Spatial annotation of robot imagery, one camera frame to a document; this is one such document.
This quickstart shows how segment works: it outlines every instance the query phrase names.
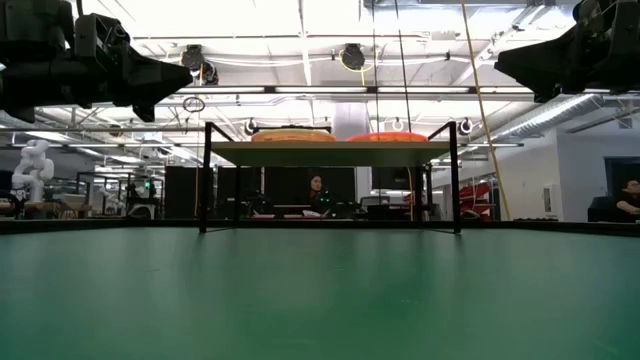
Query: person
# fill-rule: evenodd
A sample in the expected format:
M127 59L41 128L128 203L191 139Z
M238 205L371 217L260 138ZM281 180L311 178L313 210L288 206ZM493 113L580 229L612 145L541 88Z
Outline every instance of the person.
M309 186L311 188L309 191L309 202L313 203L322 191L322 177L320 177L320 175L312 175Z
M617 199L616 207L620 209L625 220L640 220L640 182L629 180Z
M322 177L313 174L309 177L309 190L302 200L302 205L310 205L309 210L319 214L325 213L330 207L330 196L327 189L322 184Z

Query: wall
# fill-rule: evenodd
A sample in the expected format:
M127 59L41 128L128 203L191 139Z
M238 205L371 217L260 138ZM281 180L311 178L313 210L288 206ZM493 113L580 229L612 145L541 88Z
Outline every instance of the wall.
M557 136L555 129L543 134L542 138L525 139L524 147L503 148L496 151L504 190L511 210L511 218L550 217L544 211L543 189L555 185L554 198L558 207L556 216L562 220L560 189L560 166L558 160ZM493 162L464 162L460 169L460 180L494 173ZM449 171L434 175L434 187L450 183ZM501 218L506 220L505 207L501 206Z
M632 136L558 136L564 220L587 221L596 196L606 196L605 157L640 156L640 141Z

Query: woman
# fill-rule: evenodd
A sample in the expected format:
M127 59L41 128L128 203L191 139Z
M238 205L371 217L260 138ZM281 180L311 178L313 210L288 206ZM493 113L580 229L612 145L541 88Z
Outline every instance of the woman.
M309 191L309 203L313 204L313 202L319 198L322 192L322 178L320 177L320 175L312 175L309 186L311 188Z
M627 181L617 199L616 207L621 210L625 220L640 220L640 182Z

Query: ceiling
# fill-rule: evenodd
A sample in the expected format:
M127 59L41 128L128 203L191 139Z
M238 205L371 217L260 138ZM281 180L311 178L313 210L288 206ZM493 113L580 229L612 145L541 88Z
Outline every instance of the ceiling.
M546 2L557 6L527 6L534 5L532 1L467 2L480 85L519 86L493 69L497 55L560 36L574 24L571 11L576 2ZM118 18L133 37L132 46L145 56L178 62L186 45L202 45L205 56L216 66L219 86L473 86L461 7L447 0L420 3L401 0L398 16L391 6L393 1L388 0L376 0L375 11L371 0L84 0L84 12ZM362 77L346 71L338 57L347 43L360 44L368 62L373 64L375 59L378 66L370 66ZM124 128L121 136L83 133L69 137L82 142L129 144L146 140L140 136L134 139L126 128L149 127L149 133L158 136L154 130L180 127L184 131L159 133L160 141L202 143L202 134L188 128L212 121L236 140L247 140L243 127L249 120L270 126L326 124L332 121L335 104L345 101L300 94L200 97L207 106L198 114L184 111L184 96L166 99L156 108L153 124L142 123L129 108L98 105L95 112L72 107L40 109L43 116L37 126L91 129L117 125ZM408 115L403 97L357 101L367 103L371 120L385 124L399 119L406 124L409 117L413 131L424 134L448 120L469 118L477 122L481 118L473 97L412 97ZM484 103L491 128L535 108L526 95L488 97ZM6 127L25 126L6 116L0 121ZM214 140L224 141L220 136ZM186 151L198 154L195 149ZM151 150L126 152L163 161Z

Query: desk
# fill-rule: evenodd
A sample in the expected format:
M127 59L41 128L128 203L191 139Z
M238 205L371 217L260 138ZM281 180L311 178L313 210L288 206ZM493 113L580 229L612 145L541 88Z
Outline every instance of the desk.
M3 359L638 359L640 241L527 230L0 237Z

